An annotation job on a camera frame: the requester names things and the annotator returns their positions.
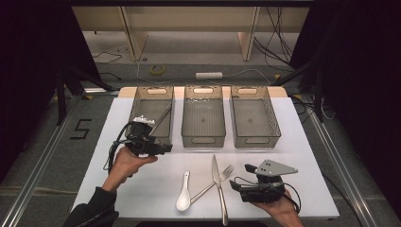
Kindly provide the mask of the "person's left hand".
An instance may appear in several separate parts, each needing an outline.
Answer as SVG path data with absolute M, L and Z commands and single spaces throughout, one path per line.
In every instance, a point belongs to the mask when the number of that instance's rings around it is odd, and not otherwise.
M 102 188 L 108 192 L 115 192 L 129 176 L 138 172 L 141 166 L 154 163 L 156 156 L 137 157 L 127 147 L 121 148 L 115 157 L 112 170 Z

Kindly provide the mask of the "white ceramic spoon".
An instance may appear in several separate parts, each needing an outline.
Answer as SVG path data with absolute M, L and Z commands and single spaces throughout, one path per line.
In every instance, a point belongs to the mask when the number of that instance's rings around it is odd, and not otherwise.
M 190 197 L 189 190 L 188 190 L 189 176 L 190 176 L 190 172 L 185 171 L 185 173 L 183 174 L 182 191 L 179 195 L 179 198 L 176 201 L 176 208 L 179 211 L 184 211 L 190 206 L 191 197 Z

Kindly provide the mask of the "metal floor rail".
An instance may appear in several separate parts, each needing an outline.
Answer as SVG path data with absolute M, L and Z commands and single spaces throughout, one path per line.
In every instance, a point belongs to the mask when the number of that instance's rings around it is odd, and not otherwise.
M 351 172 L 340 157 L 340 153 L 335 146 L 328 129 L 317 116 L 318 111 L 320 111 L 322 107 L 313 104 L 312 106 L 307 105 L 305 109 L 308 111 L 309 118 L 311 119 L 311 122 L 320 136 L 324 148 L 334 168 L 336 169 L 341 181 L 341 185 L 344 188 L 344 192 L 348 196 L 348 201 L 351 203 L 351 207 L 354 209 L 359 219 L 360 225 L 362 227 L 377 227 L 377 223 L 369 209 L 368 203 L 363 198 L 361 191 L 357 187 L 356 181 L 351 175 Z
M 0 227 L 16 227 L 19 220 L 21 219 L 23 213 L 26 210 L 26 207 L 39 184 L 47 166 L 53 157 L 56 148 L 58 147 L 61 138 L 70 122 L 71 115 L 75 111 L 77 105 L 79 104 L 80 97 L 73 96 L 69 105 L 66 109 L 66 114 L 62 122 L 56 127 L 54 132 L 52 133 L 49 142 L 46 144 L 46 147 L 40 156 L 38 162 L 34 166 L 32 172 L 27 178 L 25 184 L 19 190 L 16 199 L 8 210 L 5 218 L 0 224 Z

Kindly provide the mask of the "white power strip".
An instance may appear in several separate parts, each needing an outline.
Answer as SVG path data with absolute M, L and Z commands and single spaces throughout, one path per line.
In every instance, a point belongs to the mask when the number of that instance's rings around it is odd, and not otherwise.
M 203 72 L 203 73 L 196 73 L 196 79 L 222 79 L 223 74 L 221 72 Z

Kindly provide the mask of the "black metal stand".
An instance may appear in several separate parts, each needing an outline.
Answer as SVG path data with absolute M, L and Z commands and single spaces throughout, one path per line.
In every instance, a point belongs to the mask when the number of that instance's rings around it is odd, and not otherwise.
M 319 61 L 316 58 L 312 58 L 308 63 L 294 72 L 290 73 L 283 79 L 279 79 L 275 81 L 272 86 L 281 86 L 286 84 L 287 82 L 296 79 L 298 76 L 303 75 L 309 79 L 314 79 L 315 86 L 315 99 L 314 99 L 314 107 L 315 114 L 318 119 L 323 122 L 323 70 L 319 64 Z
M 56 91 L 59 108 L 58 125 L 60 125 L 67 116 L 64 88 L 67 88 L 73 96 L 82 96 L 85 94 L 85 90 L 80 82 L 82 79 L 89 80 L 91 83 L 105 91 L 117 91 L 117 88 L 106 84 L 101 79 L 96 79 L 94 76 L 77 69 L 77 67 L 63 67 L 56 75 Z

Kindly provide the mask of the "person's right hand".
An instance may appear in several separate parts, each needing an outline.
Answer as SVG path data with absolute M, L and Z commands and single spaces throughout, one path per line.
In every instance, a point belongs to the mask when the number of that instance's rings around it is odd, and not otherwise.
M 294 204 L 288 198 L 291 198 L 291 195 L 286 191 L 285 196 L 279 201 L 272 203 L 254 202 L 253 205 L 267 212 L 277 222 L 280 220 L 300 219 Z

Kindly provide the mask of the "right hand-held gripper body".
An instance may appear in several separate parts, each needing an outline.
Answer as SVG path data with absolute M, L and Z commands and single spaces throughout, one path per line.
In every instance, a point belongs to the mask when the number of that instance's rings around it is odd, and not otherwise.
M 257 182 L 250 186 L 241 185 L 239 192 L 244 202 L 272 203 L 279 201 L 285 194 L 285 184 L 282 175 L 295 174 L 298 170 L 273 160 L 265 160 L 253 173 Z

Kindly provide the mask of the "metal fork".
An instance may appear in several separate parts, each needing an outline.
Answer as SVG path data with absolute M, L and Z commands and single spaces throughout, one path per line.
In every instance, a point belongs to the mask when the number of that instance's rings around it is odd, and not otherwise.
M 232 165 L 227 166 L 219 175 L 220 180 L 224 182 L 227 180 L 232 172 L 234 171 L 234 167 Z M 195 195 L 191 200 L 190 204 L 195 203 L 199 198 L 201 198 L 209 189 L 211 189 L 216 183 L 211 183 L 208 186 L 206 186 L 201 192 L 199 192 L 197 195 Z

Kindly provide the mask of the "black curtain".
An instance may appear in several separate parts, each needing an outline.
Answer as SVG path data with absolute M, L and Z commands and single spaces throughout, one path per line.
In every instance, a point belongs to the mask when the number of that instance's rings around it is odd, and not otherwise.
M 58 73 L 100 79 L 73 9 L 52 0 L 0 0 L 0 182 L 54 95 Z
M 313 0 L 291 66 L 314 60 L 323 95 L 401 219 L 401 0 Z

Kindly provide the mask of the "grey transparent plastic bin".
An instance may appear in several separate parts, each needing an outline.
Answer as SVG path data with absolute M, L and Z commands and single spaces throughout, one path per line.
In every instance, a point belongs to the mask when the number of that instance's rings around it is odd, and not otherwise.
M 138 87 L 131 107 L 129 121 L 134 117 L 143 115 L 149 120 L 154 120 L 153 132 L 155 143 L 171 143 L 171 112 L 174 106 L 174 89 L 165 87 Z
M 185 86 L 183 146 L 185 148 L 222 148 L 225 136 L 222 87 Z
M 265 86 L 232 86 L 231 113 L 236 148 L 274 148 L 281 131 Z

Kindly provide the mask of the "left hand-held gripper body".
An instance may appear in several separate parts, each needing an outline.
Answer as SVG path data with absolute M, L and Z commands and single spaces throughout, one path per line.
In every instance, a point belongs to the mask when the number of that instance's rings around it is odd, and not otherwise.
M 143 115 L 136 116 L 128 123 L 126 130 L 126 138 L 129 140 L 127 146 L 131 152 L 139 156 L 140 154 L 148 154 L 151 156 L 157 155 L 157 147 L 154 144 L 155 137 L 150 136 L 153 132 L 152 125 L 155 124 L 154 120 L 149 120 Z

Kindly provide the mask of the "light wooden shelf unit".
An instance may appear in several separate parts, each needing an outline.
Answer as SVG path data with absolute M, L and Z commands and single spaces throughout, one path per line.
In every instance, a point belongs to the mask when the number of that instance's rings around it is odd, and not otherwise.
M 281 30 L 302 30 L 308 7 L 74 7 L 83 31 L 123 31 L 131 58 L 141 57 L 151 31 L 235 32 L 242 58 L 252 54 L 254 34 Z

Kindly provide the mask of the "metal table knife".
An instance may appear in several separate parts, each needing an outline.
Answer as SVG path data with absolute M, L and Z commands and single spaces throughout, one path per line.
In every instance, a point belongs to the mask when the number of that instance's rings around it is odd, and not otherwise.
M 223 195 L 223 190 L 221 187 L 216 155 L 213 155 L 213 157 L 212 157 L 212 175 L 213 175 L 213 180 L 218 188 L 218 194 L 219 194 L 220 206 L 221 206 L 222 224 L 223 224 L 223 226 L 227 226 L 229 223 L 228 212 L 227 212 L 227 207 L 226 207 L 226 203 L 225 203 L 225 198 Z

